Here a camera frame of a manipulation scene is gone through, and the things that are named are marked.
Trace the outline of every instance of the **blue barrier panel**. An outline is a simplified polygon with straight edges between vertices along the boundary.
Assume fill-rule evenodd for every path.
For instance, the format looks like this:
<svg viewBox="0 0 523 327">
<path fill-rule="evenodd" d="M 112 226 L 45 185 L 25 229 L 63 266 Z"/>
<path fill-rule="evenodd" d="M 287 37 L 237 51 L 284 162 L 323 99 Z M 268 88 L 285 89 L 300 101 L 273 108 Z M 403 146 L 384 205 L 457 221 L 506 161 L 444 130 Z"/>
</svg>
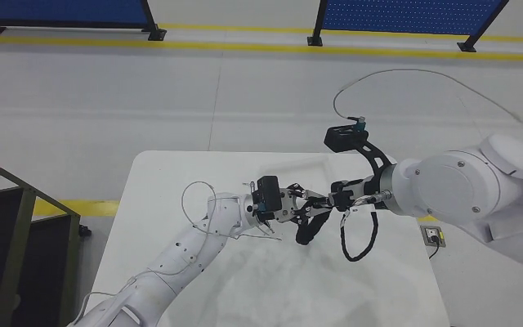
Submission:
<svg viewBox="0 0 523 327">
<path fill-rule="evenodd" d="M 323 29 L 475 34 L 501 0 L 328 0 Z"/>
<path fill-rule="evenodd" d="M 141 0 L 0 0 L 2 20 L 147 26 Z"/>
</svg>

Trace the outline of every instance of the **black fence post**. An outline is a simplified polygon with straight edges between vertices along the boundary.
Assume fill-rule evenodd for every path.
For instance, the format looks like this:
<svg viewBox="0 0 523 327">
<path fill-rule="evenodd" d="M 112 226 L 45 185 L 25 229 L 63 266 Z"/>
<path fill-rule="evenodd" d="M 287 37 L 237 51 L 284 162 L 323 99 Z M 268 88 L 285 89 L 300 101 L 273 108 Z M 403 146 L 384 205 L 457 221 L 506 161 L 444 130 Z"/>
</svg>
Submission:
<svg viewBox="0 0 523 327">
<path fill-rule="evenodd" d="M 144 10 L 145 17 L 147 17 L 147 28 L 143 29 L 142 32 L 149 32 L 149 41 L 163 41 L 165 38 L 165 29 L 159 29 L 158 25 L 154 22 L 154 17 L 149 8 L 147 0 L 141 0 L 141 7 Z"/>
<path fill-rule="evenodd" d="M 498 17 L 499 13 L 507 5 L 507 3 L 508 0 L 501 0 L 496 9 L 492 11 L 492 14 L 490 14 L 489 18 L 487 18 L 485 23 L 480 27 L 480 29 L 478 29 L 476 34 L 469 36 L 465 42 L 458 42 L 458 47 L 462 52 L 476 52 L 474 45 L 476 44 L 477 40 L 480 39 L 481 35 L 483 35 L 483 33 L 489 28 L 490 24 L 492 24 L 496 17 Z"/>
<path fill-rule="evenodd" d="M 320 33 L 324 27 L 325 12 L 327 11 L 328 0 L 320 0 L 320 8 L 318 8 L 318 16 L 316 17 L 316 25 L 312 36 L 307 37 L 307 43 L 310 46 L 322 47 L 324 44 L 321 41 Z"/>
</svg>

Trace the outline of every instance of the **green metal frame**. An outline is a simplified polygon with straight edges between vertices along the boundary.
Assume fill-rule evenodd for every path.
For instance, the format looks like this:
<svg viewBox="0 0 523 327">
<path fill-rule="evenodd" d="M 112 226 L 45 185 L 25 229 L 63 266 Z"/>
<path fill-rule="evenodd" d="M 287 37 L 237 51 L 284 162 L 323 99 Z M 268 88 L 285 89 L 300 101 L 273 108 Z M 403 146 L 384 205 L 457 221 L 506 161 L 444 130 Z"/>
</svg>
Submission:
<svg viewBox="0 0 523 327">
<path fill-rule="evenodd" d="M 2 274 L 2 279 L 0 280 L 0 326 L 9 326 L 11 324 L 15 296 L 20 280 L 20 271 L 24 262 L 25 249 L 29 237 L 29 229 L 32 223 L 34 204 L 37 197 L 61 209 L 66 212 L 66 214 L 44 218 L 33 223 L 38 224 L 39 222 L 45 222 L 51 219 L 70 217 L 69 242 L 65 264 L 65 279 L 62 284 L 63 289 L 60 300 L 59 319 L 60 326 L 66 326 L 74 319 L 74 295 L 76 290 L 78 251 L 80 246 L 80 236 L 78 234 L 80 215 L 3 168 L 0 168 L 0 176 L 5 177 L 7 180 L 18 185 L 17 187 L 10 189 L 0 190 L 0 197 L 15 197 L 15 195 L 18 195 L 20 198 L 20 206 L 9 244 L 6 265 Z"/>
<path fill-rule="evenodd" d="M 11 315 L 15 307 L 16 290 L 20 279 L 20 271 L 24 263 L 25 245 L 29 237 L 31 217 L 36 196 L 22 187 L 4 190 L 2 197 L 21 193 L 20 207 L 16 215 L 15 228 L 9 244 L 5 269 L 0 280 L 0 325 L 11 325 Z"/>
</svg>

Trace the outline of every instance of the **fence base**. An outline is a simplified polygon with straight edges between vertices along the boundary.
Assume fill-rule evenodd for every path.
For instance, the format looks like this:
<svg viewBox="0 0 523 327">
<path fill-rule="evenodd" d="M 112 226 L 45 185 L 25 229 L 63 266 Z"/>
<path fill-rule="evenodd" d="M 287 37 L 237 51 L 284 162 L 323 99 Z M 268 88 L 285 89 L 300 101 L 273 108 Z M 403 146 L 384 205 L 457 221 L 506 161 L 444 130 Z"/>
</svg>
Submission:
<svg viewBox="0 0 523 327">
<path fill-rule="evenodd" d="M 307 37 L 307 44 L 312 47 L 322 47 L 324 45 L 321 41 L 321 37 L 315 38 L 313 36 Z"/>
<path fill-rule="evenodd" d="M 165 38 L 167 30 L 159 29 L 158 25 L 154 24 L 154 28 L 152 30 L 147 28 L 143 29 L 142 32 L 150 33 L 148 38 L 149 41 L 163 41 L 163 38 Z"/>
<path fill-rule="evenodd" d="M 462 52 L 476 52 L 474 47 L 469 47 L 465 42 L 458 42 L 458 47 Z"/>
</svg>

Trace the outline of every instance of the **robotic arm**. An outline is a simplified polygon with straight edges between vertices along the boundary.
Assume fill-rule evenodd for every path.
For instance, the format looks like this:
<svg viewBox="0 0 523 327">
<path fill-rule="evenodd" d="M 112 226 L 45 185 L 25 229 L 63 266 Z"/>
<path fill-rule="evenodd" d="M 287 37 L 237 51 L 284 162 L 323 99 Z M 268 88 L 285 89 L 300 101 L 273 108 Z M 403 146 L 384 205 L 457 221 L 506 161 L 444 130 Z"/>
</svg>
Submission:
<svg viewBox="0 0 523 327">
<path fill-rule="evenodd" d="M 189 226 L 138 275 L 112 298 L 101 302 L 69 326 L 154 327 L 177 295 L 225 247 L 230 237 L 270 221 L 297 224 L 296 241 L 308 244 L 320 231 L 331 211 L 373 204 L 399 215 L 431 214 L 455 225 L 486 246 L 523 262 L 523 143 L 493 135 L 480 145 L 447 151 L 428 159 L 407 159 L 398 164 L 367 141 L 364 119 L 330 128 L 325 145 L 334 152 L 357 150 L 370 163 L 373 175 L 355 181 L 336 181 L 328 195 L 304 190 L 298 184 L 279 188 L 278 179 L 265 176 L 251 183 L 247 195 L 217 194 L 208 201 L 208 215 Z M 366 250 L 378 233 L 374 223 Z"/>
<path fill-rule="evenodd" d="M 492 135 L 478 146 L 391 164 L 361 124 L 330 128 L 325 137 L 334 152 L 358 150 L 374 171 L 333 183 L 329 198 L 338 209 L 363 199 L 398 215 L 430 214 L 523 263 L 523 143 Z"/>
</svg>

